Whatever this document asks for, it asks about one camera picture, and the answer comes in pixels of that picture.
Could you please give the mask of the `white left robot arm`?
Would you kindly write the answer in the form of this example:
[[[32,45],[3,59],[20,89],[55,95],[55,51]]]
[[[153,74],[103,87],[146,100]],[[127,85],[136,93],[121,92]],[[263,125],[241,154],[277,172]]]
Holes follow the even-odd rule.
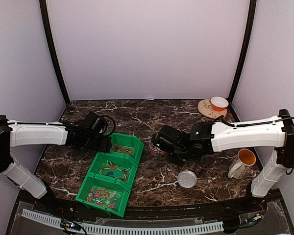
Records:
[[[59,202],[53,191],[11,155],[11,148],[46,144],[107,153],[112,147],[107,119],[94,112],[76,122],[22,122],[0,115],[0,174],[40,200],[48,213],[56,213]]]

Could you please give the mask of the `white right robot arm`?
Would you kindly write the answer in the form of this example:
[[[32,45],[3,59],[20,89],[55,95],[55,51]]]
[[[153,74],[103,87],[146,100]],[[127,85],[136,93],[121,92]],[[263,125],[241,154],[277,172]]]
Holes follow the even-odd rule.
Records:
[[[228,149],[273,147],[269,161],[252,181],[249,195],[240,202],[244,212],[251,212],[259,205],[259,198],[264,198],[288,169],[294,169],[293,120],[286,109],[267,119],[246,122],[230,123],[220,116],[195,123],[189,133],[164,125],[151,140],[180,166],[185,159],[201,160],[204,155]]]

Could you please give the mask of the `orange and white bowl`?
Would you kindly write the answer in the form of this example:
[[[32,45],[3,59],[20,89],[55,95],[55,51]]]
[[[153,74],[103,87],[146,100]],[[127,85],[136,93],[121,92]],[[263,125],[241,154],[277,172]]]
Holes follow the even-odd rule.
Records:
[[[219,96],[212,97],[210,99],[210,102],[212,105],[212,109],[217,112],[225,111],[229,105],[228,101],[225,98]]]

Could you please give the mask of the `clear plastic cup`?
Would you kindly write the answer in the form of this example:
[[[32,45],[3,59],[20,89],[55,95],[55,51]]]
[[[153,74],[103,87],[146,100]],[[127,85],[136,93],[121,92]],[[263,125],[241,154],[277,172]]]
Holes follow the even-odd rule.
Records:
[[[157,146],[155,146],[152,141],[149,141],[148,143],[149,149],[150,149],[150,154],[153,157],[156,156],[165,156],[166,152],[162,151],[160,148],[158,148]]]

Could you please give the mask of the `black frame post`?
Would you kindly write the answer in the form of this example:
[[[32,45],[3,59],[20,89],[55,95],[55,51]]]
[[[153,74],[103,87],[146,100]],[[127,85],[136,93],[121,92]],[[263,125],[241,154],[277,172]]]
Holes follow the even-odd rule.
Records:
[[[46,37],[47,45],[49,48],[49,54],[50,54],[53,69],[56,75],[57,83],[59,85],[65,104],[69,105],[71,101],[70,101],[69,94],[64,82],[64,78],[63,78],[62,71],[61,71],[60,64],[57,57],[57,52],[55,49],[55,44],[54,44],[54,40],[52,36],[51,25],[50,25],[49,14],[48,14],[47,1],[39,0],[39,5],[40,5],[43,27],[45,31],[45,37]]]
[[[245,26],[245,33],[244,33],[244,37],[243,37],[240,56],[238,59],[237,68],[236,68],[236,71],[234,74],[231,89],[230,89],[230,92],[229,92],[229,95],[227,98],[227,100],[229,101],[230,104],[232,104],[234,101],[236,91],[238,89],[238,85],[239,85],[241,75],[243,72],[243,68],[244,68],[244,64],[245,64],[245,60],[246,60],[246,56],[247,56],[247,51],[248,51],[248,47],[249,47],[250,37],[251,37],[251,33],[252,33],[253,23],[254,23],[256,5],[257,5],[257,0],[250,0],[249,1],[249,8],[248,8],[248,14],[247,14],[247,20],[246,20],[246,26]]]

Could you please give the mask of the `right black frame post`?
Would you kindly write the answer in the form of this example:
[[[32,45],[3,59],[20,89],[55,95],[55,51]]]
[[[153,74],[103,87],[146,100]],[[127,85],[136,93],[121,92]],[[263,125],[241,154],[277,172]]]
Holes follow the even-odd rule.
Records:
[[[229,92],[229,95],[227,98],[227,100],[229,101],[230,104],[232,104],[234,101],[236,91],[238,89],[238,85],[239,85],[241,75],[243,72],[243,68],[244,68],[244,64],[245,64],[245,60],[246,60],[246,56],[247,56],[247,51],[248,51],[248,47],[249,47],[250,37],[251,37],[251,33],[252,33],[253,23],[254,23],[256,5],[257,5],[257,0],[250,0],[249,1],[249,8],[248,8],[248,14],[247,14],[247,20],[246,20],[246,26],[245,26],[245,33],[244,33],[244,37],[243,37],[240,56],[238,59],[237,68],[236,68],[236,71],[234,74],[231,89],[230,89],[230,92]]]

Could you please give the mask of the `white mug orange inside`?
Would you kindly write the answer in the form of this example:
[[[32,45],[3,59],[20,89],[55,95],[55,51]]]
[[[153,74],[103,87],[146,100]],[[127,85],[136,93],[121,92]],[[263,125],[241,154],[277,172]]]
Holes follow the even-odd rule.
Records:
[[[227,177],[232,179],[244,178],[256,163],[255,154],[249,149],[240,149],[229,167]]]

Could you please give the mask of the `green bin with lollipops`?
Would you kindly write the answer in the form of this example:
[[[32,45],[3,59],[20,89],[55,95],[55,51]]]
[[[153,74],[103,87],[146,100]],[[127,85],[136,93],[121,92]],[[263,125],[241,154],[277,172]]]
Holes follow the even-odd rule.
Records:
[[[132,190],[138,163],[126,154],[97,153],[87,174],[101,179],[112,180]]]

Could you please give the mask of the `green bin with popsicle candies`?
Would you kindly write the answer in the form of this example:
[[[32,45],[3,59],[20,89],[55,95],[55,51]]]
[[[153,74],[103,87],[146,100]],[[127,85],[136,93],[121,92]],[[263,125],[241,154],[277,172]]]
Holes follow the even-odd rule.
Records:
[[[111,154],[132,159],[139,165],[144,144],[136,136],[113,133],[111,136]]]

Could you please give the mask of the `green bin with star candies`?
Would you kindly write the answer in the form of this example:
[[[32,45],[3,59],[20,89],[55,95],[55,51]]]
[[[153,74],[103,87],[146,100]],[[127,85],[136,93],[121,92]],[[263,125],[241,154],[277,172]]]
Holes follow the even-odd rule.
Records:
[[[97,209],[123,218],[129,196],[130,189],[119,180],[88,174],[75,199],[88,209]]]

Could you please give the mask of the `clear round plastic lid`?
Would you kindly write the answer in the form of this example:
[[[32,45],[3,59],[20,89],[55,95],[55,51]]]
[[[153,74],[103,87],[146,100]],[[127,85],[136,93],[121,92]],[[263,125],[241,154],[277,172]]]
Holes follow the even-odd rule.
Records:
[[[183,188],[192,188],[197,183],[197,176],[192,171],[184,170],[178,174],[177,181]]]

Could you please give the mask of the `left black frame post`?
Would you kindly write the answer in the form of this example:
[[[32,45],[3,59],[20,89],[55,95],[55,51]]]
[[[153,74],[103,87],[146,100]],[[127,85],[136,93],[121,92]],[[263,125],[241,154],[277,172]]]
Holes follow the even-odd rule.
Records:
[[[43,27],[45,31],[45,37],[46,37],[47,45],[49,48],[49,54],[50,54],[53,69],[56,75],[57,83],[59,85],[65,104],[69,105],[71,101],[70,101],[69,94],[64,82],[64,78],[63,78],[62,71],[61,71],[60,64],[57,57],[57,52],[55,49],[55,44],[54,44],[54,40],[52,36],[51,25],[50,25],[49,14],[48,14],[47,1],[39,0],[39,5],[40,5]]]

